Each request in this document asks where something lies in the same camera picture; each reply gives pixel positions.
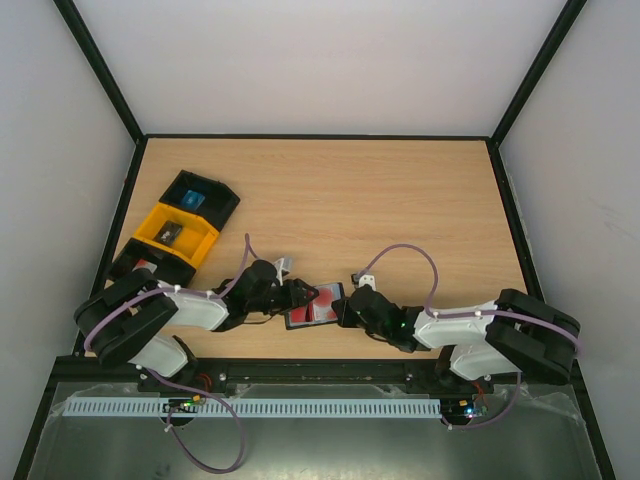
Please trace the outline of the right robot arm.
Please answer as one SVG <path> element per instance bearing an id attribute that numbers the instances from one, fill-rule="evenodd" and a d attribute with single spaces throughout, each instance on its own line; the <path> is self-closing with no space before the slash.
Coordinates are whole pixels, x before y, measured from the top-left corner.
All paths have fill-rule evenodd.
<path id="1" fill-rule="evenodd" d="M 343 328 L 360 328 L 405 353 L 439 349 L 436 379 L 455 392 L 485 376 L 520 373 L 563 385 L 579 350 L 573 317 L 515 289 L 484 304 L 441 310 L 399 307 L 365 285 L 331 304 Z"/>

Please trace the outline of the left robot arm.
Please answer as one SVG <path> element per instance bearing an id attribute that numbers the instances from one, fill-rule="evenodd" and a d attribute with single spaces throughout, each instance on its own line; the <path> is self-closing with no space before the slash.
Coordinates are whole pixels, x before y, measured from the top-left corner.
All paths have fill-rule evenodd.
<path id="1" fill-rule="evenodd" d="M 167 326 L 225 332 L 249 314 L 285 315 L 306 307 L 319 290 L 301 279 L 288 279 L 286 261 L 255 260 L 214 290 L 192 290 L 161 281 L 141 268 L 82 303 L 74 321 L 85 337 L 84 349 L 105 368 L 130 363 L 165 378 L 192 361 L 183 341 L 163 335 Z"/>

